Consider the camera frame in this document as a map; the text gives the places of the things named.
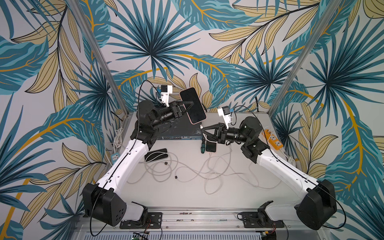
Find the white-edged black phone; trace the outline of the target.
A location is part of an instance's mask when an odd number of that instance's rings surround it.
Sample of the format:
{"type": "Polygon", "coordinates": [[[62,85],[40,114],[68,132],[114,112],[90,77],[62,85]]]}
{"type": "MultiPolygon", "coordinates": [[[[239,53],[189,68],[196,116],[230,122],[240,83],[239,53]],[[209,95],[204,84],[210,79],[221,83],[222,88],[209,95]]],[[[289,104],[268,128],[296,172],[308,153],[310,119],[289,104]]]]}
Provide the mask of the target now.
{"type": "Polygon", "coordinates": [[[206,142],[206,152],[215,153],[217,151],[216,142],[206,142]]]}

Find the pink-edged black phone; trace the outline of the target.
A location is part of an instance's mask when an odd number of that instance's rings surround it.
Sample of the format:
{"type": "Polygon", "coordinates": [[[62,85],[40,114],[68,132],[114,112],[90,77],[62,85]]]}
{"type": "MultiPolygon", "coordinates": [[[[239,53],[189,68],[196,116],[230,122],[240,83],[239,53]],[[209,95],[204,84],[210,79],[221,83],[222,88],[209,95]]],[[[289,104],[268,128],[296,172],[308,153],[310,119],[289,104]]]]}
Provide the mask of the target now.
{"type": "Polygon", "coordinates": [[[179,95],[182,101],[194,102],[193,106],[190,106],[190,107],[185,106],[186,109],[192,108],[194,110],[195,117],[193,119],[189,118],[192,125],[201,123],[207,118],[205,109],[200,101],[200,98],[195,88],[188,88],[188,89],[182,90],[179,93],[179,95]]]}

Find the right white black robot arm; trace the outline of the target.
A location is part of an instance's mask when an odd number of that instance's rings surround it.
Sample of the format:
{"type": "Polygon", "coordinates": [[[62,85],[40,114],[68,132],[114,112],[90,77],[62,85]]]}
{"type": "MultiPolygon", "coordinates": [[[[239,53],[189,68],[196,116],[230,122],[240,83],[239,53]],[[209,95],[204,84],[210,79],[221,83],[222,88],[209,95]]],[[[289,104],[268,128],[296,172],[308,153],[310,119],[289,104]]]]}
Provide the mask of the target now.
{"type": "Polygon", "coordinates": [[[312,230],[319,230],[336,213],[337,201],[334,185],[319,181],[298,170],[278,156],[271,147],[260,140],[263,126],[256,117],[245,118],[239,128],[229,128],[218,123],[201,128],[202,133],[218,144],[241,144],[243,155],[253,163],[268,170],[285,183],[297,196],[298,201],[283,205],[268,201],[259,207],[259,221],[300,221],[312,230]]]}

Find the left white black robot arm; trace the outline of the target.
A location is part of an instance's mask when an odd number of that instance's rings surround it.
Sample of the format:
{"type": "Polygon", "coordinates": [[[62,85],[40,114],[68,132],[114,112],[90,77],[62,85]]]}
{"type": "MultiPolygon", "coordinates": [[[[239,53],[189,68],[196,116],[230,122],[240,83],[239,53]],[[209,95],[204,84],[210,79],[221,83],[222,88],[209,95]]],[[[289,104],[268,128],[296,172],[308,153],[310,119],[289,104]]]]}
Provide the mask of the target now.
{"type": "Polygon", "coordinates": [[[174,101],[164,108],[154,107],[151,101],[138,104],[135,129],[124,152],[103,177],[83,189],[87,216],[113,227],[121,221],[144,220],[143,205],[126,203],[122,199],[124,185],[140,160],[155,144],[159,126],[189,113],[194,105],[192,101],[174,101]]]}

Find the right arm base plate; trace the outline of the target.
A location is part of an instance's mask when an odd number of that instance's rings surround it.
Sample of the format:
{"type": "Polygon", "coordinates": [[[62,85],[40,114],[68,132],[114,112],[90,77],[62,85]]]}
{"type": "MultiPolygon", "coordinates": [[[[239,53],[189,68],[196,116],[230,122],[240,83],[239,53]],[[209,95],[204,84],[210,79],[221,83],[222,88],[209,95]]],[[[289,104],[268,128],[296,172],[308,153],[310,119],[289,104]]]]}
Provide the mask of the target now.
{"type": "Polygon", "coordinates": [[[241,212],[237,214],[237,218],[243,222],[246,229],[279,229],[285,227],[283,221],[272,221],[267,215],[259,212],[241,212]]]}

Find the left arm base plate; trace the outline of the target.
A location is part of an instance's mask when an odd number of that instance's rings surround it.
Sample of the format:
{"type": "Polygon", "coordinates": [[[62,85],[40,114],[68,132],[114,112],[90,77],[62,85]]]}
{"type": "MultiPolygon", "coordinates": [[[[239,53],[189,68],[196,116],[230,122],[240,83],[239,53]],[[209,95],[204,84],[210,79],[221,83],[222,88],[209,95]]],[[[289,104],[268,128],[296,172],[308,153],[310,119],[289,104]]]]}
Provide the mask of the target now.
{"type": "Polygon", "coordinates": [[[148,212],[138,221],[122,220],[120,222],[120,229],[123,230],[139,230],[139,229],[155,229],[159,230],[162,227],[163,213],[161,212],[148,212]]]}

